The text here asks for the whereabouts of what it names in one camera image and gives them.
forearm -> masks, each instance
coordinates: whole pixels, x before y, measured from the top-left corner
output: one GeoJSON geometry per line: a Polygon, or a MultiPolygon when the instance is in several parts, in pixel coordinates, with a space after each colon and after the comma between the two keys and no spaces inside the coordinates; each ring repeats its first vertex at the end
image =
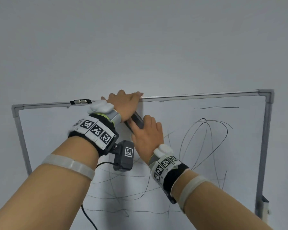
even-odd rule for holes
{"type": "MultiPolygon", "coordinates": [[[[198,176],[185,172],[174,184],[172,194],[179,199],[183,188],[198,176]]],[[[186,200],[184,211],[197,230],[271,230],[260,218],[229,194],[210,182],[200,184],[186,200]]]]}
{"type": "MultiPolygon", "coordinates": [[[[74,136],[53,154],[72,158],[95,170],[96,149],[74,136]]],[[[89,178],[62,167],[37,167],[0,210],[0,229],[69,229],[90,186],[89,178]]]]}

whiteboard surface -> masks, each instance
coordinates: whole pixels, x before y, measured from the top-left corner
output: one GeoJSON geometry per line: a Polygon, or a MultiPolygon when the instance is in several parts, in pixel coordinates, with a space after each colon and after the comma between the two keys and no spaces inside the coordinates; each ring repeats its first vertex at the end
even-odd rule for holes
{"type": "MultiPolygon", "coordinates": [[[[86,116],[88,108],[19,111],[32,170],[67,138],[70,127],[86,116]]],[[[237,96],[144,101],[139,103],[137,112],[142,117],[150,114],[162,123],[165,143],[171,145],[186,165],[195,167],[194,171],[254,211],[264,110],[264,96],[237,96]]],[[[130,140],[130,131],[124,124],[117,127],[117,132],[118,142],[130,140]]],[[[113,160],[114,155],[107,155],[99,162],[113,160]]],[[[133,169],[125,173],[116,172],[107,164],[96,169],[83,203],[96,226],[99,229],[194,229],[178,205],[170,205],[137,153],[134,161],[133,169]]],[[[81,210],[71,229],[92,229],[81,210]]]]}

wall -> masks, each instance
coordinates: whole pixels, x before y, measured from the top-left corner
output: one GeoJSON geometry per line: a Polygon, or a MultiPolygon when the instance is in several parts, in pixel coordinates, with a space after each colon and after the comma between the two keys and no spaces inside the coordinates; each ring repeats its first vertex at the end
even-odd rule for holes
{"type": "Polygon", "coordinates": [[[288,229],[288,0],[0,0],[0,208],[26,178],[11,105],[274,88],[264,195],[288,229]]]}

black wrist strap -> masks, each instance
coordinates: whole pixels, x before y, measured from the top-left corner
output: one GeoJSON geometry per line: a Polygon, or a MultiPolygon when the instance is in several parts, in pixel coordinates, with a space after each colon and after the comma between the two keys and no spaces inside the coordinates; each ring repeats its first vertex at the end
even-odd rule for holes
{"type": "MultiPolygon", "coordinates": [[[[98,115],[98,114],[90,114],[90,117],[96,118],[98,119],[100,122],[102,122],[106,127],[108,127],[111,131],[115,132],[115,127],[114,127],[114,123],[110,122],[106,117],[102,116],[102,115],[98,115]]],[[[72,131],[69,133],[68,138],[72,137],[72,136],[79,136],[85,140],[87,140],[88,142],[90,142],[98,151],[98,156],[101,157],[105,154],[108,154],[108,152],[106,152],[105,150],[102,150],[100,147],[98,147],[93,141],[91,141],[89,138],[87,138],[84,134],[81,134],[77,131],[72,131]]]]}
{"type": "Polygon", "coordinates": [[[171,189],[172,186],[174,185],[174,182],[176,182],[179,176],[182,175],[182,173],[188,168],[189,167],[186,166],[184,163],[181,163],[180,165],[178,165],[177,169],[169,171],[166,177],[164,178],[163,189],[166,192],[171,193],[171,189]]]}

hand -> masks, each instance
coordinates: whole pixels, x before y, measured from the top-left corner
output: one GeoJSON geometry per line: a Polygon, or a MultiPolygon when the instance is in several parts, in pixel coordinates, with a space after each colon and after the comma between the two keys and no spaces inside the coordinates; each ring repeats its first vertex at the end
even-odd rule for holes
{"type": "Polygon", "coordinates": [[[122,122],[124,122],[134,114],[142,95],[141,92],[126,94],[121,89],[117,95],[110,93],[107,102],[114,105],[114,109],[122,116],[122,122]]]}
{"type": "Polygon", "coordinates": [[[128,124],[133,131],[131,138],[134,147],[141,159],[148,164],[154,150],[164,143],[162,125],[156,123],[155,118],[149,115],[144,116],[143,129],[140,129],[132,119],[128,120],[128,124]]]}

